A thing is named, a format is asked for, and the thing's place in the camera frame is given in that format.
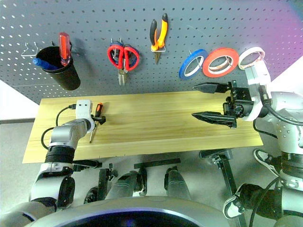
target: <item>red tape roll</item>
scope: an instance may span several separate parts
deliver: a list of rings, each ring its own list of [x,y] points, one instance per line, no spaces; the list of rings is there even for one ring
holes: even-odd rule
[[[227,67],[225,67],[224,69],[218,69],[216,71],[212,71],[209,68],[211,63],[221,57],[230,58],[230,59],[226,59],[228,61]],[[222,76],[230,73],[231,71],[233,71],[234,68],[238,65],[238,62],[239,62],[239,55],[234,49],[225,48],[225,47],[218,48],[218,49],[214,50],[213,52],[211,52],[208,55],[208,57],[205,59],[205,61],[203,63],[203,68],[202,68],[203,73],[207,77],[212,77],[212,78],[222,77]]]

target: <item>tape roll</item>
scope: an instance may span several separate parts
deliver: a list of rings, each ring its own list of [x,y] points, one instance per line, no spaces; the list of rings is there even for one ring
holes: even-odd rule
[[[210,67],[210,65],[218,58],[226,57],[226,61],[218,66]],[[232,48],[218,48],[211,52],[203,63],[203,73],[207,77],[222,77],[237,66],[239,62],[238,53]]]
[[[207,52],[203,49],[196,50],[190,56],[188,56],[188,58],[185,59],[185,61],[183,62],[183,64],[181,65],[181,68],[179,70],[180,79],[191,79],[191,78],[193,78],[199,72],[199,69],[202,68],[203,61],[206,58],[207,58]],[[198,62],[197,66],[191,72],[186,73],[186,70],[187,70],[188,66],[193,61]]]
[[[249,63],[247,65],[241,65],[243,59],[252,53],[258,53],[259,57],[256,60],[254,60],[252,63]],[[255,46],[255,47],[249,48],[248,50],[244,51],[240,55],[238,66],[241,70],[244,70],[247,67],[253,66],[256,62],[263,60],[264,57],[265,57],[265,51],[261,47]]]

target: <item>cable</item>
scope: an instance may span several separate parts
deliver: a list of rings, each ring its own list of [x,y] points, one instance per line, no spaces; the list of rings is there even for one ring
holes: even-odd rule
[[[270,182],[267,187],[264,189],[263,193],[261,194],[261,196],[259,197],[258,202],[256,203],[254,210],[251,213],[251,217],[250,217],[250,227],[252,227],[253,222],[254,222],[254,217],[256,215],[257,209],[262,201],[262,199],[265,197],[266,193],[268,192],[269,188],[276,182],[278,182],[280,180],[279,177],[275,178],[272,182]]]
[[[282,115],[278,114],[270,105],[265,105],[264,107],[267,108],[268,111],[272,115],[274,115],[277,119],[280,119],[283,122],[293,124],[293,125],[297,125],[297,126],[303,126],[303,122],[293,121],[293,120],[289,120],[289,119],[283,117]]]
[[[62,110],[60,110],[60,112],[57,114],[57,116],[56,116],[56,126],[58,126],[58,118],[59,118],[59,115],[64,111],[64,110],[67,110],[69,107],[67,106],[67,107],[65,107],[65,108],[63,108]]]
[[[252,126],[254,127],[254,130],[255,130],[255,131],[257,131],[257,132],[259,132],[259,133],[266,134],[266,135],[268,135],[268,136],[272,136],[272,137],[278,139],[278,137],[277,137],[276,135],[274,135],[274,134],[272,134],[272,133],[270,133],[270,132],[261,131],[261,130],[257,129],[257,127],[256,127],[256,121],[257,121],[257,119],[255,119],[255,120],[253,121],[253,124],[252,124]]]
[[[52,129],[54,129],[54,127],[45,130],[45,131],[42,133],[42,135],[41,135],[41,144],[42,144],[42,146],[43,146],[45,149],[48,149],[48,147],[44,144],[44,135],[45,135],[48,131],[50,131],[50,130],[52,130]]]

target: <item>orange pliers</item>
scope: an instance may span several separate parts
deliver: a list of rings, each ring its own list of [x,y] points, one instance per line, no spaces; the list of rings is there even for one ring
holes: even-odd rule
[[[162,25],[160,37],[157,40],[157,21],[155,19],[151,22],[150,39],[151,39],[151,51],[155,53],[155,61],[158,64],[159,58],[162,52],[166,51],[164,40],[168,29],[168,16],[166,13],[162,16]]]

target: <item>blue screwdriver handle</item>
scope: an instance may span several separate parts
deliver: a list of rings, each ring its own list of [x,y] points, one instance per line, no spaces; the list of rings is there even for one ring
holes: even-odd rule
[[[57,70],[58,67],[54,66],[50,63],[48,63],[47,61],[44,61],[40,58],[34,58],[33,59],[33,64],[35,64],[36,66],[40,66],[42,69],[44,70]]]

